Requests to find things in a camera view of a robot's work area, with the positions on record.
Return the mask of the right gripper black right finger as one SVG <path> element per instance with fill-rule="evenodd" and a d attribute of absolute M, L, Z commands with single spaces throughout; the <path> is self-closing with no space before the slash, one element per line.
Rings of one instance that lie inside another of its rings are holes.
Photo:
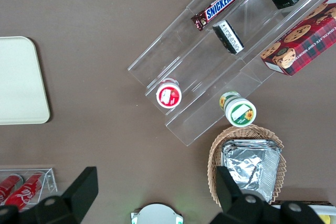
<path fill-rule="evenodd" d="M 253 194 L 243 194 L 224 166 L 216 167 L 216 186 L 222 212 L 211 223 L 323 223 L 300 201 L 285 201 L 275 208 Z"/>

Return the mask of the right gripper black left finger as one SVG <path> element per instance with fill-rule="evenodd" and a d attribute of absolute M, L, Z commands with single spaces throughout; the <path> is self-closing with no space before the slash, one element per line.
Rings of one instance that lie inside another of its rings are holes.
<path fill-rule="evenodd" d="M 99 192 L 97 168 L 86 167 L 61 196 L 50 196 L 20 212 L 1 206 L 1 223 L 81 223 Z"/>

